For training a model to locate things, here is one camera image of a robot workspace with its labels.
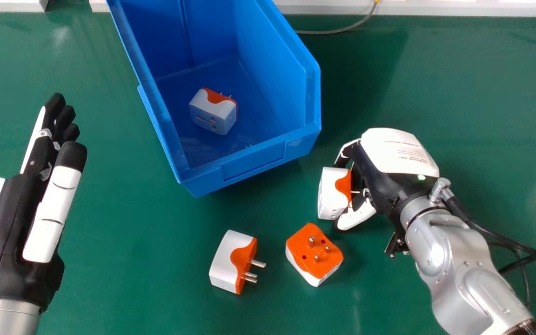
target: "blue storage bin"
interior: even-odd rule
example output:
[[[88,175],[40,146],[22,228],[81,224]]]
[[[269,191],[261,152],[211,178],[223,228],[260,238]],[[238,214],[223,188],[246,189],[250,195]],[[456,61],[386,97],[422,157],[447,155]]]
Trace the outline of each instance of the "blue storage bin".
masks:
[[[321,130],[317,62],[272,0],[108,0],[177,181],[195,197],[306,155]],[[221,136],[195,125],[208,87],[238,102]]]

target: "adapter inside blue bin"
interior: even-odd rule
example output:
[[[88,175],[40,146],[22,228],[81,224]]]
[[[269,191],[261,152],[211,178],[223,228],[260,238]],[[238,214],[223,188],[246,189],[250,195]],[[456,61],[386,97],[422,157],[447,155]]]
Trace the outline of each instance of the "adapter inside blue bin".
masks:
[[[307,154],[319,67],[271,0],[108,0],[177,180],[200,196]],[[225,136],[195,125],[202,87],[231,96]]]

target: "gray cable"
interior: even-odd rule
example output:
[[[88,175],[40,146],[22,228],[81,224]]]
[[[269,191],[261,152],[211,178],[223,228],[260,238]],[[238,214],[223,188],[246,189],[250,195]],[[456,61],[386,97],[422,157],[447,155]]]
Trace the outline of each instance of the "gray cable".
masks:
[[[348,27],[334,29],[334,30],[295,30],[295,32],[300,35],[330,35],[330,34],[340,34],[343,32],[348,32],[349,30],[353,30],[356,27],[363,25],[363,23],[366,23],[369,19],[371,19],[372,16],[374,15],[374,11],[376,10],[376,6],[378,6],[378,1],[374,1],[374,5],[372,6],[372,9],[369,11],[369,13],[367,13],[367,15],[363,17],[363,19],[361,19],[357,23]]]

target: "white and orange adapter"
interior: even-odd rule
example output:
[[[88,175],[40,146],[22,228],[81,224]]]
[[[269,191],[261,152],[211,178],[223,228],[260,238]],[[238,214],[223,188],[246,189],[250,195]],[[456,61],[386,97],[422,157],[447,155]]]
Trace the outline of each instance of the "white and orange adapter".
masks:
[[[344,256],[314,223],[307,223],[289,237],[287,259],[311,285],[317,288],[340,267]]]
[[[266,267],[266,263],[254,259],[257,248],[255,237],[228,230],[210,265],[210,283],[240,295],[246,281],[258,282],[258,276],[249,271],[251,265]]]

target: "screw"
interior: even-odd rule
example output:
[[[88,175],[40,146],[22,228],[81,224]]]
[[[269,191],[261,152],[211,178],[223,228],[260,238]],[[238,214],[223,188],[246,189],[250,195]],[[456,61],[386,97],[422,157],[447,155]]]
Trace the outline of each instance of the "screw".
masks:
[[[450,181],[446,178],[438,178],[438,181],[435,182],[434,188],[431,189],[431,194],[429,195],[429,201],[432,203],[439,203],[442,197],[442,189],[449,188]]]

